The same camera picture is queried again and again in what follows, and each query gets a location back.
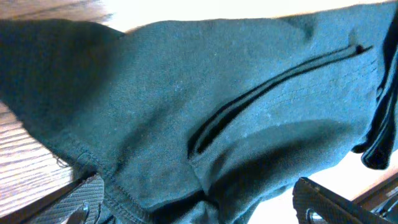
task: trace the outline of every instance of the dark green knit fabric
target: dark green knit fabric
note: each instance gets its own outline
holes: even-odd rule
[[[130,34],[0,21],[0,97],[77,176],[101,174],[100,220],[247,223],[260,201],[350,150],[388,166],[396,9],[166,21]]]

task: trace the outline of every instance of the seam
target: seam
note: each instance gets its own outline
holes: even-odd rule
[[[84,147],[84,146],[82,146],[82,143],[81,143],[79,140],[77,140],[77,139],[75,138],[75,135],[72,134],[70,131],[67,131],[67,134],[69,135],[70,139],[74,142],[74,144],[78,145],[78,150],[79,150],[79,152],[80,152],[80,153],[84,153],[84,152],[81,150],[82,147]],[[116,183],[116,180],[114,179],[114,177],[110,174],[110,172],[109,172],[107,169],[104,168],[103,163],[102,163],[96,156],[92,155],[92,153],[91,153],[91,151],[90,151],[89,149],[87,149],[87,151],[86,151],[85,153],[86,153],[86,155],[88,155],[92,160],[94,160],[94,161],[101,167],[101,169],[102,169],[103,174],[105,175],[105,177],[106,177],[108,180],[110,180],[111,183],[112,183],[114,186],[116,186],[116,188],[117,188],[118,190],[120,190],[121,193],[124,194],[124,196],[127,197],[127,198],[130,200],[130,202],[133,204],[133,206],[134,206],[134,208],[135,208],[135,211],[138,212],[138,215],[140,216],[140,218],[143,218],[144,220],[150,219],[150,214],[149,214],[149,212],[147,212],[147,211],[145,211],[143,208],[141,208],[141,206],[131,197],[131,195],[130,195],[123,187],[121,187],[120,185],[118,185],[118,184]],[[118,203],[118,207],[123,208],[123,206],[122,206],[120,203]],[[129,217],[133,218],[134,220],[138,220],[137,217],[136,217],[136,215],[137,215],[136,213],[132,213],[132,212],[130,212],[129,210],[127,210],[127,209],[125,209],[125,208],[123,208],[123,211],[125,211],[125,212],[123,212],[124,215],[126,215],[126,213],[127,213],[127,215],[128,215]],[[139,220],[139,223],[147,223],[147,222],[146,222],[146,221],[141,221],[141,220]]]
[[[112,207],[116,208],[118,210],[118,212],[125,216],[126,218],[128,218],[128,220],[132,221],[134,224],[146,224],[145,222],[142,222],[140,220],[138,220],[136,217],[134,217],[133,215],[131,215],[129,213],[129,210],[126,210],[125,208],[123,208],[122,206],[120,206],[119,203],[117,203],[117,201],[115,201],[115,199],[113,199],[109,194],[105,194],[106,197],[104,197],[104,202],[110,204]]]
[[[280,97],[282,97],[282,96],[285,96],[285,95],[287,95],[287,94],[296,93],[296,92],[299,92],[299,91],[302,91],[302,90],[307,90],[307,89],[309,89],[309,88],[311,88],[311,87],[314,87],[314,86],[324,85],[324,84],[330,83],[330,82],[332,82],[332,81],[340,80],[340,79],[342,79],[342,78],[344,78],[344,77],[347,77],[347,76],[349,76],[349,75],[352,75],[352,74],[354,74],[354,73],[357,73],[357,72],[359,72],[360,70],[362,70],[362,69],[364,69],[364,68],[370,67],[370,66],[373,65],[375,62],[376,62],[376,60],[374,60],[372,63],[370,63],[370,64],[368,64],[368,65],[365,65],[365,66],[360,67],[359,69],[357,69],[357,70],[355,70],[355,71],[353,71],[353,72],[351,72],[351,73],[346,73],[346,74],[343,75],[342,77],[334,78],[334,79],[331,79],[331,80],[327,80],[327,81],[325,81],[325,82],[317,83],[317,84],[314,84],[314,85],[311,85],[311,86],[306,86],[306,87],[303,87],[303,88],[299,88],[299,89],[297,89],[297,90],[293,90],[293,91],[290,91],[290,92],[288,92],[288,93],[283,93],[283,94],[281,94],[281,95],[279,95],[279,96],[273,98],[272,102],[275,102],[276,99],[278,99],[278,98],[280,98]]]

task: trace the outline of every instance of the stitching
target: stitching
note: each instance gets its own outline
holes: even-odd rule
[[[285,96],[285,95],[287,95],[287,94],[296,93],[296,92],[298,92],[298,91],[307,90],[307,89],[309,89],[309,88],[311,88],[311,87],[314,87],[314,86],[324,85],[324,84],[330,83],[330,82],[332,82],[332,81],[340,80],[340,79],[342,79],[342,78],[344,78],[344,77],[347,77],[348,75],[352,75],[352,74],[354,74],[354,73],[357,73],[357,72],[359,72],[360,70],[362,70],[362,69],[364,69],[364,68],[370,67],[374,62],[375,62],[375,60],[374,60],[372,63],[370,63],[369,65],[362,66],[361,68],[359,68],[359,69],[357,69],[357,70],[355,70],[355,71],[353,71],[353,72],[351,72],[351,73],[346,73],[346,74],[343,75],[342,77],[334,78],[334,79],[331,79],[331,80],[328,80],[328,81],[325,81],[325,82],[322,82],[322,83],[318,83],[318,84],[311,85],[311,86],[306,86],[306,87],[300,88],[300,89],[298,89],[298,90],[293,90],[293,91],[290,91],[290,92],[287,92],[287,93],[283,93],[283,94],[281,94],[281,95],[279,95],[279,96],[273,98],[272,102],[275,102],[276,99],[279,99],[280,97]]]
[[[83,151],[81,150],[81,149],[84,147],[84,146],[82,146],[82,143],[81,143],[79,140],[77,140],[77,139],[75,138],[75,135],[74,135],[74,134],[72,134],[72,133],[69,132],[69,131],[67,131],[67,133],[68,133],[70,139],[71,139],[75,144],[77,144],[77,145],[79,146],[79,147],[78,147],[79,152],[80,152],[80,153],[83,153]],[[126,192],[126,190],[125,190],[124,188],[122,188],[120,185],[118,185],[118,184],[116,183],[116,180],[114,179],[113,176],[111,176],[110,171],[108,171],[107,169],[104,168],[103,163],[102,163],[97,157],[95,157],[94,155],[92,155],[91,151],[89,151],[88,149],[87,149],[87,151],[86,151],[86,155],[89,156],[90,159],[94,160],[98,165],[101,166],[101,169],[103,170],[104,175],[111,181],[111,183],[112,183],[113,185],[115,185],[115,186],[117,187],[118,190],[120,190],[120,191],[132,202],[132,204],[135,206],[135,209],[136,209],[137,212],[139,213],[138,215],[139,215],[140,217],[143,217],[145,220],[150,219],[150,214],[149,214],[147,211],[145,211],[144,209],[142,209],[141,206],[129,195],[129,193]],[[126,210],[125,208],[123,208],[123,210],[127,212],[127,214],[128,214],[129,217],[132,217],[132,218],[134,218],[135,220],[137,219],[137,217],[135,217],[135,215],[137,215],[137,214],[131,213],[129,210]]]
[[[106,203],[109,203],[113,207],[116,207],[118,209],[118,212],[120,212],[122,215],[129,218],[135,224],[146,224],[146,223],[138,220],[136,217],[132,216],[131,214],[129,214],[129,211],[126,210],[125,208],[123,208],[122,206],[120,206],[120,204],[118,204],[109,194],[105,194],[105,195],[106,195],[106,197],[104,198],[104,201]]]
[[[373,62],[371,62],[370,64],[368,64],[368,65],[366,65],[366,66],[363,66],[363,67],[357,69],[357,70],[354,71],[354,72],[347,73],[347,74],[344,75],[343,77],[340,77],[340,78],[337,78],[337,79],[333,79],[333,80],[339,80],[339,79],[341,79],[341,78],[346,77],[346,76],[349,75],[349,74],[356,73],[357,71],[359,71],[359,70],[362,69],[362,68],[370,67],[370,65],[372,65],[375,61],[376,61],[376,60],[374,60]],[[362,75],[362,76],[360,76],[360,77],[358,77],[358,78],[355,78],[354,80],[351,80],[351,81],[349,81],[349,82],[355,81],[355,80],[357,80],[357,79],[359,79],[359,78],[361,78],[361,77],[363,77],[363,76],[364,76],[364,75]],[[308,89],[308,88],[311,88],[311,87],[312,87],[312,86],[307,86],[307,87],[305,87],[305,88],[302,88],[302,89],[299,89],[299,90],[295,90],[295,91],[301,91],[301,90]],[[309,95],[301,96],[301,97],[294,98],[294,99],[289,99],[289,100],[280,101],[280,102],[278,102],[278,103],[276,103],[276,104],[274,104],[274,105],[271,105],[270,107],[268,107],[268,109],[270,109],[272,106],[279,105],[279,104],[281,104],[281,103],[283,103],[283,102],[286,102],[286,101],[292,101],[292,100],[293,100],[293,101],[297,101],[297,99],[300,99],[300,98],[303,98],[303,97],[306,97],[306,96],[309,96]],[[69,130],[66,130],[65,132],[68,134],[68,137],[73,141],[73,143],[77,146],[76,150],[78,150],[78,152],[80,152],[80,153],[82,153],[82,154],[85,153],[86,155],[88,155],[91,159],[93,159],[93,160],[101,167],[101,169],[103,170],[104,175],[108,178],[108,180],[110,180],[111,183],[112,183],[118,190],[120,190],[122,194],[124,194],[124,195],[130,200],[130,202],[131,202],[131,203],[133,204],[133,206],[135,207],[135,209],[136,209],[138,215],[140,215],[141,217],[143,217],[145,220],[150,219],[150,213],[147,212],[147,211],[145,211],[143,208],[141,208],[141,206],[131,197],[131,195],[130,195],[128,192],[126,192],[126,190],[125,190],[124,188],[122,188],[120,185],[118,185],[118,184],[116,183],[116,180],[115,180],[114,177],[111,175],[110,171],[108,171],[107,169],[104,168],[103,163],[102,163],[97,157],[95,157],[94,155],[92,155],[92,153],[91,153],[91,151],[89,151],[89,149],[87,149],[87,151],[84,152],[83,148],[84,148],[85,146],[83,145],[82,142],[80,142],[80,141],[75,137],[75,135],[74,135],[73,133],[71,133]],[[116,207],[116,210],[117,210],[121,215],[123,215],[123,216],[129,218],[130,220],[132,220],[134,223],[137,223],[137,224],[145,224],[145,223],[146,223],[146,221],[138,220],[137,217],[136,217],[136,215],[137,215],[136,213],[135,213],[135,214],[132,213],[131,211],[129,211],[129,210],[127,210],[126,208],[124,208],[124,206],[123,206],[122,204],[115,202],[115,199],[113,199],[113,197],[111,197],[109,194],[105,194],[105,195],[107,195],[107,197],[104,198],[104,200],[107,201],[108,203],[112,204],[113,206],[115,206],[115,207]]]

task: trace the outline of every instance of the wooden floor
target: wooden floor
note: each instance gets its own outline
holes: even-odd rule
[[[162,20],[279,17],[372,1],[280,0],[0,0],[0,19],[62,18],[99,22],[121,31]],[[374,171],[349,154],[338,166],[313,179],[348,199],[398,171],[398,155],[388,170]],[[31,138],[11,111],[0,103],[0,217],[68,184],[70,168]],[[344,180],[345,188],[336,185]]]

